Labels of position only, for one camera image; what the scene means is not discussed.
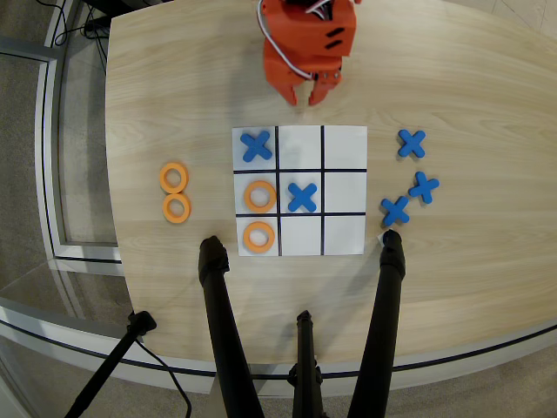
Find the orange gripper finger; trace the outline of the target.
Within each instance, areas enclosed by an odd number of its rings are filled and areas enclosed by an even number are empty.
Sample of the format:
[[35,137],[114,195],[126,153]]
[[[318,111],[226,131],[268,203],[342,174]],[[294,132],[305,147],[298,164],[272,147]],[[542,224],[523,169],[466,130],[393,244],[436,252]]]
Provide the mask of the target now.
[[308,99],[310,106],[320,104],[328,93],[337,87],[342,81],[341,70],[318,71],[314,74],[313,81],[312,92]]
[[304,82],[304,80],[280,82],[277,84],[277,91],[283,97],[287,104],[296,106],[298,104],[296,88]]

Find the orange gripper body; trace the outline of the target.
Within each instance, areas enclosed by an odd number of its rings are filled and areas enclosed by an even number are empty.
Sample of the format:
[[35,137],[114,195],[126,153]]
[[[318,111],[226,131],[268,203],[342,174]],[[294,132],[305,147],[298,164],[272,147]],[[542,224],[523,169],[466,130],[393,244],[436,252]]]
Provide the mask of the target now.
[[313,81],[342,70],[355,38],[356,1],[264,1],[262,32],[267,82]]

